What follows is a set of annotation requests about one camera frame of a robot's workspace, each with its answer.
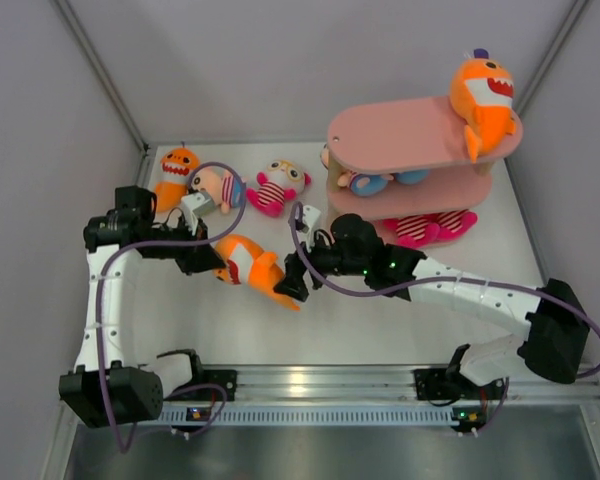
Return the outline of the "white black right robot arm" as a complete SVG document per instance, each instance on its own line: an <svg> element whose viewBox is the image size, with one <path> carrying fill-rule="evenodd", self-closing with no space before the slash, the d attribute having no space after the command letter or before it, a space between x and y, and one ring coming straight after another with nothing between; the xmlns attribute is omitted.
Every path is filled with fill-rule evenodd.
<svg viewBox="0 0 600 480"><path fill-rule="evenodd" d="M590 327L568 283L549 279L541 287L524 287L471 276L420 250L384 242L357 214L337 217L328 230L305 220L291 223L306 239L296 241L286 257L275 292L303 302L310 290L306 275L313 289L329 276L359 276L385 297L444 306L506 331L496 340L456 349L446 373L455 395L471 396L523 371L557 384L577 379Z"/></svg>

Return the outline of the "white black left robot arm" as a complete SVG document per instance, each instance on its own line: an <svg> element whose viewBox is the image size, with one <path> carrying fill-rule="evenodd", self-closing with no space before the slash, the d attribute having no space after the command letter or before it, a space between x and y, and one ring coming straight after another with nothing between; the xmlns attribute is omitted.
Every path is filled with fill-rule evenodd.
<svg viewBox="0 0 600 480"><path fill-rule="evenodd" d="M205 390L206 376L192 349L138 361L132 307L144 259L172 260L186 275L223 267L199 216L210 203L202 193L184 196L178 221L169 226L155 220L156 194L119 187L114 208L85 226L88 312L80 352L72 371L59 379L59 395L86 426L155 420L164 399L195 399Z"/></svg>

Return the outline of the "orange shark plush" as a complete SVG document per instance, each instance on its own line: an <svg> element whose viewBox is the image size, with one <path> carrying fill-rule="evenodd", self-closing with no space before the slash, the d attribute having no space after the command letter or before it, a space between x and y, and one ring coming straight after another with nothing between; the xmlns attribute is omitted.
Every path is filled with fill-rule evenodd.
<svg viewBox="0 0 600 480"><path fill-rule="evenodd" d="M275 252L265 251L253 240L238 234L223 237L214 250L224 262L224 267L213 270L216 279L229 285L247 285L285 308L300 310L290 296L274 291L285 276Z"/></svg>
<svg viewBox="0 0 600 480"><path fill-rule="evenodd" d="M154 187L156 212L164 213L180 204L187 194L191 172L200 164L197 155L185 146L168 151L160 160L161 177Z"/></svg>
<svg viewBox="0 0 600 480"><path fill-rule="evenodd" d="M474 49L454 73L449 101L465 122L463 135L472 163L517 132L514 92L511 73L484 48Z"/></svg>

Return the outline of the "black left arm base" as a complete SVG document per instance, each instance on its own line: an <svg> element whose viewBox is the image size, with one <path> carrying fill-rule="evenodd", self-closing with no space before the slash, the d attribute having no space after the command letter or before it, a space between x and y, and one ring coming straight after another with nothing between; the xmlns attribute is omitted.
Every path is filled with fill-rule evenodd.
<svg viewBox="0 0 600 480"><path fill-rule="evenodd" d="M237 390L238 372L235 369L218 369L211 368L205 369L202 374L202 382L214 384L222 387L227 394L227 401L233 402L235 400L235 393ZM222 395L219 391L214 389L203 389L201 390L197 398L201 401L220 401Z"/></svg>

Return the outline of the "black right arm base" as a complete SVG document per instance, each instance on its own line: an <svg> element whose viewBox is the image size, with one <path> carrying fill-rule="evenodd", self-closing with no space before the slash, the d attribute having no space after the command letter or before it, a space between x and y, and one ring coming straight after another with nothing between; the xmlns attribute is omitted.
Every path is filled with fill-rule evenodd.
<svg viewBox="0 0 600 480"><path fill-rule="evenodd" d="M413 372L417 399L445 407L461 399L459 387L446 377L444 368L423 368Z"/></svg>

